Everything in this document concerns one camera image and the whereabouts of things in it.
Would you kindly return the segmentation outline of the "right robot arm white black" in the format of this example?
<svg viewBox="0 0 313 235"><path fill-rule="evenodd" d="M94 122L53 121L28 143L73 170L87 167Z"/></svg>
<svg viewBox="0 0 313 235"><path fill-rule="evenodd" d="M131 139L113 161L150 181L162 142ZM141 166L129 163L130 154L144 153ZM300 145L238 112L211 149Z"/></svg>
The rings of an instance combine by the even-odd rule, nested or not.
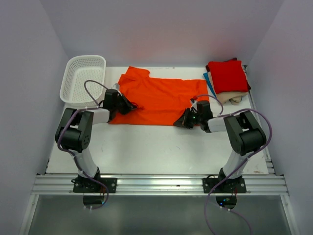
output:
<svg viewBox="0 0 313 235"><path fill-rule="evenodd" d="M191 107L186 108L173 123L175 127L187 129L198 125L207 133L227 133L232 152L220 171L218 187L223 192L235 187L235 179L242 176L247 161L267 143L266 135L252 112L252 109L245 109L237 115L213 117L209 101L192 100Z"/></svg>

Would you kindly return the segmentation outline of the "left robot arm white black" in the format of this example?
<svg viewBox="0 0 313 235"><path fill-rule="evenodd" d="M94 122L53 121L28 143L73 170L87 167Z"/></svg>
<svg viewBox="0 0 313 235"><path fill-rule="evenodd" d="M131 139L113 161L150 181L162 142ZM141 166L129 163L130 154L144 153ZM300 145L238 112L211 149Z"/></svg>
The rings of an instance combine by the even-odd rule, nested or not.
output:
<svg viewBox="0 0 313 235"><path fill-rule="evenodd" d="M72 156L78 175L86 178L84 186L90 192L97 192L102 186L101 179L96 177L99 168L89 150L92 127L99 123L109 123L117 114L126 115L135 109L137 105L130 102L119 90L108 89L105 91L104 100L95 107L64 110L55 141L59 150Z"/></svg>

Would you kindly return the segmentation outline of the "orange t shirt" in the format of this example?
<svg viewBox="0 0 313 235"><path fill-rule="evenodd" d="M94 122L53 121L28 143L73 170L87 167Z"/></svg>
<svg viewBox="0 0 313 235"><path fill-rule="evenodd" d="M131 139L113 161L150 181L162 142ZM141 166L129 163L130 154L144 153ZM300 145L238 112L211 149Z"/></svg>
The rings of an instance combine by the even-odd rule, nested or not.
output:
<svg viewBox="0 0 313 235"><path fill-rule="evenodd" d="M149 70L132 66L121 75L118 84L137 108L126 115L117 113L111 124L172 126L191 106L191 98L208 95L203 79L152 78Z"/></svg>

